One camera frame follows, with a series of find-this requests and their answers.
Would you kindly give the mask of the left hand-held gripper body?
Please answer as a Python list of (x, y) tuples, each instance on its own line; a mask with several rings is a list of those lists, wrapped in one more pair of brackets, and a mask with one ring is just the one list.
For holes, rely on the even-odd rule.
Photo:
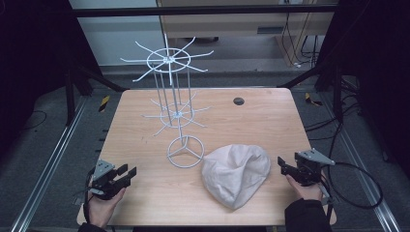
[(114, 164), (103, 159), (98, 160), (92, 175), (90, 190), (99, 199), (110, 200), (121, 189), (129, 186), (121, 183), (121, 179), (128, 174), (129, 170), (121, 176), (117, 175), (116, 170)]

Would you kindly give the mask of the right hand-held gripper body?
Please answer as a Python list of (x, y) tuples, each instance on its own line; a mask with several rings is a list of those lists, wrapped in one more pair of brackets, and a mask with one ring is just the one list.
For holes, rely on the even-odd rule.
[(297, 164), (293, 178), (303, 187), (311, 186), (321, 182), (321, 168), (323, 165), (335, 165), (336, 162), (316, 149), (296, 152)]

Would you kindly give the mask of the person's left hand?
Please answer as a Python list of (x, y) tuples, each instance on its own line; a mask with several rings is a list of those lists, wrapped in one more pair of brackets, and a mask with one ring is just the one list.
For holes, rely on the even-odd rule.
[(110, 200), (101, 200), (89, 192), (88, 199), (86, 200), (86, 215), (88, 216), (88, 221), (101, 228), (106, 228), (116, 206), (122, 200), (125, 192), (126, 189), (122, 188)]

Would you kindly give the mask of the person's right hand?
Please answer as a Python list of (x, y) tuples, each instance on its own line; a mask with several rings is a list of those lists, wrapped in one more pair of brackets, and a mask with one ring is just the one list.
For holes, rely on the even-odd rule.
[(322, 200), (323, 193), (318, 184), (303, 187), (300, 183), (295, 181), (294, 178), (290, 175), (286, 175), (285, 178), (289, 185), (295, 190), (299, 198), (303, 198), (305, 200)]

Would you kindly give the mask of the white cloth hat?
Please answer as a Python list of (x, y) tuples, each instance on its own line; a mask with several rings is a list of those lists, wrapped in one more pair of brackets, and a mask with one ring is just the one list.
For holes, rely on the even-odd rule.
[(202, 182), (223, 206), (237, 210), (258, 191), (271, 171), (271, 159), (257, 145), (232, 144), (206, 155)]

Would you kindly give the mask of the beige wooden desk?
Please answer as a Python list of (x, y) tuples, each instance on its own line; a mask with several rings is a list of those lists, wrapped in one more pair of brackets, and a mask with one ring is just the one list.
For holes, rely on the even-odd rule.
[[(338, 0), (156, 0), (160, 7), (313, 5), (336, 4)], [(161, 25), (169, 38), (212, 38), (270, 35), (279, 43), (285, 62), (302, 61), (303, 42), (308, 36), (324, 36), (333, 13), (196, 14), (163, 15)]]

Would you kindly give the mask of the aluminium floor rail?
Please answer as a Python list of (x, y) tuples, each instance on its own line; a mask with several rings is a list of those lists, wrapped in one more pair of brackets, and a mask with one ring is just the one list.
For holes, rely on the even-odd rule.
[(57, 141), (44, 167), (41, 176), (39, 177), (37, 183), (31, 191), (24, 207), (15, 219), (10, 229), (10, 232), (27, 231), (34, 214), (37, 212), (37, 209), (43, 200), (44, 194), (49, 186), (49, 183), (55, 171), (57, 170), (60, 160), (65, 154), (65, 151), (73, 137), (73, 133), (83, 115), (84, 107), (87, 102), (88, 99), (86, 97), (79, 98), (79, 103), (74, 109), (74, 116), (72, 121), (64, 127), (64, 130), (60, 135), (59, 140)]
[(335, 128), (335, 133), (332, 138), (329, 157), (331, 158), (333, 156), (335, 144), (339, 140), (341, 142), (341, 147), (344, 149), (344, 155), (346, 155), (348, 159), (345, 166), (353, 169), (353, 172), (358, 178), (361, 188), (365, 193), (366, 200), (368, 201), (367, 205), (348, 203), (357, 209), (373, 211), (384, 232), (402, 232), (392, 210), (385, 200), (381, 185), (369, 173), (365, 163), (359, 157), (358, 150), (353, 145), (353, 141), (348, 135), (347, 130), (343, 128), (343, 124), (340, 123), (334, 115), (331, 99), (323, 94), (320, 94), (320, 98), (329, 115), (336, 119), (332, 122), (332, 125)]

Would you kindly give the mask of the black metal frame stand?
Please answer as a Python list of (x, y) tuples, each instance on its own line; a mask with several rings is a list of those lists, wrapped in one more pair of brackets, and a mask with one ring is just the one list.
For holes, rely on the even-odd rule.
[(67, 102), (67, 122), (69, 126), (75, 117), (75, 104), (73, 88), (76, 87), (81, 96), (90, 96), (93, 93), (93, 88), (88, 79), (98, 81), (100, 84), (108, 87), (115, 92), (126, 91), (125, 87), (117, 85), (114, 82), (103, 77), (101, 74), (93, 72), (83, 66), (73, 66), (65, 72), (65, 90), (66, 90), (66, 102)]
[(341, 67), (338, 64), (321, 63), (314, 68), (302, 73), (296, 78), (279, 85), (279, 88), (293, 88), (297, 84), (306, 79), (318, 75), (318, 79), (314, 84), (314, 88), (319, 91), (325, 91), (330, 86), (333, 86), (333, 112), (337, 120), (343, 123), (342, 100), (341, 100)]

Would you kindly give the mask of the black metal frame crossbar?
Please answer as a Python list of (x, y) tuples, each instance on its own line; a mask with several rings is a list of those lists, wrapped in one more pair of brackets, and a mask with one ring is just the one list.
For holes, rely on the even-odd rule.
[(70, 11), (76, 17), (104, 16), (151, 16), (151, 15), (237, 15), (237, 14), (284, 14), (284, 13), (330, 13), (339, 9), (338, 4), (313, 5), (241, 5), (241, 6), (194, 6), (159, 8), (76, 9)]

